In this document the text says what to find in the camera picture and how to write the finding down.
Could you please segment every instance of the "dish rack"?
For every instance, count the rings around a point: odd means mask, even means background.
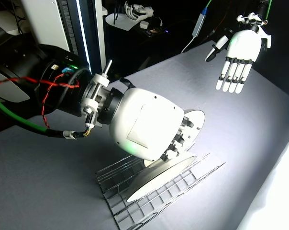
[[[192,168],[208,156],[209,154],[197,159],[172,181],[133,202],[126,201],[127,190],[135,176],[145,168],[142,159],[129,156],[96,172],[103,196],[118,229],[141,228],[224,164],[217,165],[197,178]]]

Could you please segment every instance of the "green cable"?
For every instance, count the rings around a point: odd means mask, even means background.
[[[41,127],[41,126],[38,126],[34,123],[31,123],[29,122],[28,120],[14,114],[12,111],[10,111],[8,108],[6,108],[1,102],[0,102],[0,110],[5,113],[7,116],[11,117],[12,119],[14,120],[17,120],[23,124],[25,124],[26,126],[29,126],[31,128],[34,128],[34,129],[37,129],[38,131],[40,132],[46,132],[47,131],[47,128],[45,127]]]
[[[207,3],[206,7],[208,7],[208,6],[210,5],[211,1],[212,1],[212,0],[210,0],[210,1]]]
[[[269,2],[266,19],[268,19],[268,15],[269,15],[269,12],[270,12],[271,4],[272,4],[272,0],[270,0],[270,2]]]

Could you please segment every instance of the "white light strip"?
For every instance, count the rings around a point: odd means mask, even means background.
[[[79,5],[79,0],[77,0],[77,9],[78,9],[78,19],[79,19],[79,24],[81,26],[81,32],[82,32],[82,37],[83,37],[83,43],[84,43],[84,48],[85,48],[86,59],[87,59],[87,62],[89,63],[89,70],[91,71],[89,55],[88,55],[88,50],[87,50],[87,43],[86,43],[85,32],[84,32],[82,13],[81,13],[81,7]]]

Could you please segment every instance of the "white robotic hand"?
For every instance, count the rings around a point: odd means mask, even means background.
[[[261,28],[267,22],[262,22],[254,13],[243,18],[238,16],[237,21],[249,24],[247,29],[239,31],[231,38],[225,64],[219,76],[216,89],[222,88],[224,92],[240,93],[249,75],[252,64],[256,61],[261,46],[262,38],[267,39],[267,48],[271,47],[271,36]],[[206,61],[212,60],[216,53],[227,43],[228,38],[223,36],[206,57]]]
[[[128,5],[127,1],[124,4],[126,15],[135,20],[136,22],[140,22],[146,18],[152,17],[154,10],[152,7],[144,7],[142,5]]]

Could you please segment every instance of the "gray table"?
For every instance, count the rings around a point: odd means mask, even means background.
[[[289,96],[255,71],[241,94],[215,90],[225,53],[203,60],[212,42],[128,77],[183,109],[201,109],[204,128],[192,148],[227,163],[143,229],[235,229],[289,141]],[[111,84],[124,91],[119,82]],[[52,128],[80,129],[61,111]],[[33,122],[43,125],[40,117]],[[0,230],[116,229],[94,173],[127,156],[108,127],[78,141],[12,127],[0,133]]]

